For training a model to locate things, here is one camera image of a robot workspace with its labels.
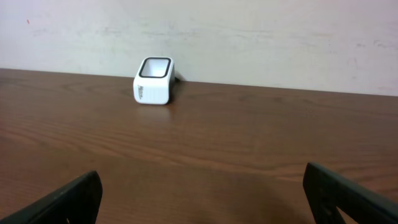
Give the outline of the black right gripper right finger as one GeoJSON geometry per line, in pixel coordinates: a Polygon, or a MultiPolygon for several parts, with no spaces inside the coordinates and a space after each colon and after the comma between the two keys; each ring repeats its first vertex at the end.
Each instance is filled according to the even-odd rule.
{"type": "Polygon", "coordinates": [[[340,210],[357,223],[397,223],[397,204],[309,162],[303,189],[316,223],[344,223],[340,210]]]}

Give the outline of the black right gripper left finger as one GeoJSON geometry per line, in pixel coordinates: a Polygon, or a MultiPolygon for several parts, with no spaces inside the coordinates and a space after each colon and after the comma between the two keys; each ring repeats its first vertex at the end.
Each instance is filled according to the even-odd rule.
{"type": "Polygon", "coordinates": [[[92,170],[3,218],[1,224],[95,223],[102,194],[101,179],[92,170]]]}

